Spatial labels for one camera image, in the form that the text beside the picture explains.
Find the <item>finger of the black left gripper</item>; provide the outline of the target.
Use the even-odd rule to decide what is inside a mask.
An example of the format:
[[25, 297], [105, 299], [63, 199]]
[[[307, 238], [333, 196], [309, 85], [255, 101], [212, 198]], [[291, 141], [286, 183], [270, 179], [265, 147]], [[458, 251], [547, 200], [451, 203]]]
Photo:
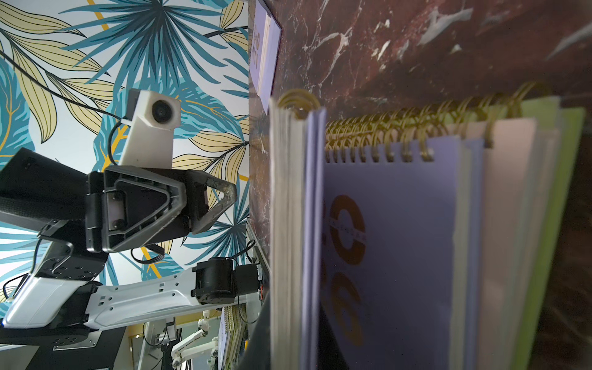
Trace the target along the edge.
[[185, 174], [191, 233], [200, 234], [210, 230], [236, 202], [237, 187], [207, 172], [190, 170]]

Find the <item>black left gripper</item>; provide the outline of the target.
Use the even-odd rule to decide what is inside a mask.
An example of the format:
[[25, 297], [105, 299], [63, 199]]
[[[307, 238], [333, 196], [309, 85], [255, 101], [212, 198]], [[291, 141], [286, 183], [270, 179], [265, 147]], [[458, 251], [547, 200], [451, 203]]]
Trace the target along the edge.
[[[110, 166], [103, 172], [101, 247], [117, 253], [187, 235], [187, 191], [171, 172]], [[29, 149], [1, 169], [1, 221], [51, 245], [37, 278], [93, 280], [108, 259], [86, 249], [86, 174]]]

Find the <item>green desk calendar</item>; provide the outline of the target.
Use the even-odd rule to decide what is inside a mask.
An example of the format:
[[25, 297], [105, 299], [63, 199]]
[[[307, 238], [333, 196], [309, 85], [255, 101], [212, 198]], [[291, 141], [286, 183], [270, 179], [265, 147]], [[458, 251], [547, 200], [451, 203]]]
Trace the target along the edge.
[[559, 129], [560, 138], [553, 164], [544, 166], [552, 174], [549, 181], [551, 188], [546, 198], [541, 230], [537, 234], [536, 251], [531, 253], [527, 291], [523, 294], [524, 304], [519, 325], [516, 327], [508, 369], [526, 369], [530, 363], [586, 116], [584, 108], [563, 109], [558, 96], [527, 100], [523, 105], [523, 112], [527, 115], [532, 109], [537, 111], [554, 108], [554, 112], [545, 113], [543, 117], [556, 118], [553, 124]]

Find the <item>pink calendar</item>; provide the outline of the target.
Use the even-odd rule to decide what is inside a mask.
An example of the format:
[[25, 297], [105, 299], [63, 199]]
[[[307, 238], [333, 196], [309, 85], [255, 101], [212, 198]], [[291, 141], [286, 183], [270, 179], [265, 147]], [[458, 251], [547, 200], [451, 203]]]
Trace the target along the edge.
[[559, 97], [495, 106], [468, 123], [485, 142], [477, 369], [509, 369], [561, 140]]

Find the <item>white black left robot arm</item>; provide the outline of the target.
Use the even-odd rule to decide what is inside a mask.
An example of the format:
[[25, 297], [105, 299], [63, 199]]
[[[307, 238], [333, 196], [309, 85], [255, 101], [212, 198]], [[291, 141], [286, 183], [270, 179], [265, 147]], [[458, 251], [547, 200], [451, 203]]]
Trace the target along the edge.
[[111, 166], [83, 174], [28, 149], [1, 172], [1, 212], [49, 243], [36, 254], [1, 319], [4, 345], [63, 346], [94, 331], [237, 303], [257, 291], [257, 268], [234, 256], [129, 285], [101, 285], [111, 254], [210, 231], [237, 187], [203, 171]]

